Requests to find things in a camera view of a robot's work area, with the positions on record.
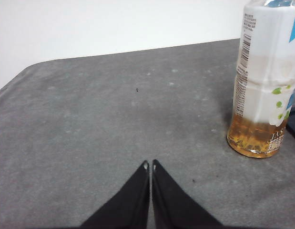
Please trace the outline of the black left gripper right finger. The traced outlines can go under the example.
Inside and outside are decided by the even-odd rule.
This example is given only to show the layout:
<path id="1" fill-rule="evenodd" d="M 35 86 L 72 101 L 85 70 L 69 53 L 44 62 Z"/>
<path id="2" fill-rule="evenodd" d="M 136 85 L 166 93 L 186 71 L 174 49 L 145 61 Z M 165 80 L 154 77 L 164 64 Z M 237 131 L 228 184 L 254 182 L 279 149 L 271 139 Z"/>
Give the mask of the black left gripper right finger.
<path id="1" fill-rule="evenodd" d="M 152 199 L 158 229 L 223 229 L 224 225 L 195 202 L 158 160 L 153 160 Z"/>

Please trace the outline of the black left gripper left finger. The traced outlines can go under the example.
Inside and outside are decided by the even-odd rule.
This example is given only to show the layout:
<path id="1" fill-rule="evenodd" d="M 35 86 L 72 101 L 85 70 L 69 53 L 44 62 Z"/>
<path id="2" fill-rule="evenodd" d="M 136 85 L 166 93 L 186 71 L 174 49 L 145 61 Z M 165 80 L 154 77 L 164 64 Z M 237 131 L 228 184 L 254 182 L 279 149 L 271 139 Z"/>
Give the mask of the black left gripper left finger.
<path id="1" fill-rule="evenodd" d="M 145 229 L 150 203 L 150 168 L 143 161 L 122 188 L 81 229 Z"/>

